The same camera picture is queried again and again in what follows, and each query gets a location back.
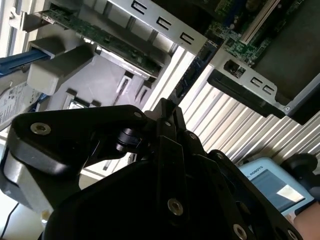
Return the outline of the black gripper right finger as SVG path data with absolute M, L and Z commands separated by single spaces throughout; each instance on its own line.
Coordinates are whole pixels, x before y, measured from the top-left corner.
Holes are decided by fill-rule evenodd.
M 301 240 L 295 227 L 219 150 L 209 153 L 174 111 L 187 175 L 189 240 Z

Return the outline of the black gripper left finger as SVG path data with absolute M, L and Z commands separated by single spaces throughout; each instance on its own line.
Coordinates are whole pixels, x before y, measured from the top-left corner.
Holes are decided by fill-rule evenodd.
M 162 152 L 184 153 L 177 107 L 163 98 L 147 112 L 119 105 L 21 114 L 8 135 L 6 177 L 20 168 L 13 183 L 34 210 L 52 209 L 52 215 L 70 197 L 130 164 Z

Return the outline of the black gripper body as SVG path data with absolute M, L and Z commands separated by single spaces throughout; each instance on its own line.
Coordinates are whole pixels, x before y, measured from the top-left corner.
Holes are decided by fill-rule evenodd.
M 226 221 L 203 158 L 161 152 L 67 199 L 45 240 L 223 240 Z

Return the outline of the person's hand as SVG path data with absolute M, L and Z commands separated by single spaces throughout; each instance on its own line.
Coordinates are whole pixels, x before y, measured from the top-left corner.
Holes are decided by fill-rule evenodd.
M 294 226 L 304 240 L 320 240 L 320 203 L 315 202 L 299 213 Z

